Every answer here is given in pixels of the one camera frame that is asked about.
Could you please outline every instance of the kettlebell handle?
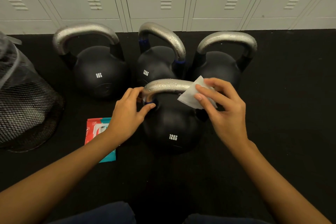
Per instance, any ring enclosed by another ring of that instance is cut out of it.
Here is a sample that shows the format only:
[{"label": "kettlebell handle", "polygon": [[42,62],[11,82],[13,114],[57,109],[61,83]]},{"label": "kettlebell handle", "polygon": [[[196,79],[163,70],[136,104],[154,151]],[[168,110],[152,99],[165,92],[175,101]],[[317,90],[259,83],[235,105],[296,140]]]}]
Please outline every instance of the kettlebell handle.
[{"label": "kettlebell handle", "polygon": [[243,71],[250,63],[257,51],[257,41],[249,34],[243,32],[221,31],[208,35],[198,45],[194,62],[197,67],[205,63],[207,48],[215,43],[234,43],[244,46],[244,52],[237,61],[238,68]]},{"label": "kettlebell handle", "polygon": [[112,49],[114,49],[115,50],[114,55],[117,58],[124,60],[118,36],[113,30],[102,24],[83,23],[73,26],[62,27],[59,30],[57,30],[56,33],[54,34],[52,43],[58,55],[62,57],[69,54],[69,49],[67,47],[68,40],[76,36],[88,35],[88,34],[98,34],[106,37],[110,42],[111,53]]},{"label": "kettlebell handle", "polygon": [[183,93],[193,82],[178,79],[160,79],[148,83],[142,90],[142,100],[145,104],[153,102],[154,95],[158,93]]},{"label": "kettlebell handle", "polygon": [[139,28],[139,43],[140,45],[145,46],[146,49],[150,48],[148,39],[149,34],[157,36],[170,44],[175,53],[175,61],[179,63],[185,62],[186,49],[181,39],[173,31],[154,22],[145,22]]}]

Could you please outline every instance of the person's right arm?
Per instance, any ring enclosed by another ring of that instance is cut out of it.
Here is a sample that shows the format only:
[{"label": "person's right arm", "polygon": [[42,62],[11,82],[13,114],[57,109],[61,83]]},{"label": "person's right arm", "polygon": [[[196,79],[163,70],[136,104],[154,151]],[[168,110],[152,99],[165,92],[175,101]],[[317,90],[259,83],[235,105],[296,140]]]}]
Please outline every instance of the person's right arm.
[{"label": "person's right arm", "polygon": [[[257,146],[247,138],[245,103],[233,86],[216,78],[204,79],[204,82],[216,91],[196,85],[200,93],[195,98],[207,111],[217,135],[244,168],[276,220],[283,224],[331,224],[271,166]],[[222,105],[225,111],[217,111],[206,97]]]}]

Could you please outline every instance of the white wipe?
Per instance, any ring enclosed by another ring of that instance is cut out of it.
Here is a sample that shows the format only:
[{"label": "white wipe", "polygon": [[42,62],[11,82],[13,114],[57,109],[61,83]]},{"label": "white wipe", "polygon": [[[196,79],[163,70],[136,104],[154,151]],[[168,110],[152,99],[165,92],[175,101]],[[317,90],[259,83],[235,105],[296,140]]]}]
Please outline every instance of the white wipe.
[{"label": "white wipe", "polygon": [[[196,93],[199,93],[195,86],[196,84],[199,84],[201,85],[202,87],[205,87],[207,89],[212,89],[212,87],[209,87],[208,85],[206,85],[204,83],[204,78],[202,76],[198,77],[196,79],[196,81],[194,81],[192,83],[192,85],[183,93],[179,96],[179,98],[177,99],[178,101],[186,104],[187,106],[190,106],[192,108],[195,108],[195,109],[204,109],[201,104],[198,102],[197,99],[194,98],[194,95]],[[210,102],[212,103],[212,105],[217,108],[217,105],[215,103],[215,101],[213,101],[212,99],[208,98],[210,100]]]}]

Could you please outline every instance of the person's left hand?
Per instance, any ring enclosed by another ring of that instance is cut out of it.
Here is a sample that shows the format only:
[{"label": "person's left hand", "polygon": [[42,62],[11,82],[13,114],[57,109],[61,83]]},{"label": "person's left hand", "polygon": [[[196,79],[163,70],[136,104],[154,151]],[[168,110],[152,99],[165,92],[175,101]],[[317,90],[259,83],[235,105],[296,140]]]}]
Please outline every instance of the person's left hand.
[{"label": "person's left hand", "polygon": [[124,96],[115,104],[110,124],[104,131],[108,137],[126,141],[134,134],[139,125],[144,121],[146,114],[155,107],[154,103],[147,104],[137,112],[137,97],[143,87],[129,88]]}]

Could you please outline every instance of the hand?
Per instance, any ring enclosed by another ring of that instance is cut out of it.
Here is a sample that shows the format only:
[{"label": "hand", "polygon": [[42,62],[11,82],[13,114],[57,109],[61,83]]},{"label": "hand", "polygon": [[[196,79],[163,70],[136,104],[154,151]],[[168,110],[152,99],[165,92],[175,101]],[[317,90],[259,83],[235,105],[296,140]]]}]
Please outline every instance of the hand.
[{"label": "hand", "polygon": [[130,138],[144,121],[146,114],[155,107],[154,103],[147,104],[137,112],[137,97],[143,87],[129,88],[118,100],[113,110],[110,124],[104,133],[120,140],[120,144]]},{"label": "hand", "polygon": [[[245,103],[231,83],[217,78],[204,79],[204,82],[215,90],[197,84],[196,90],[199,93],[195,94],[195,98],[208,113],[218,137],[229,149],[249,144],[245,125]],[[222,105],[225,111],[217,111],[207,97]]]}]

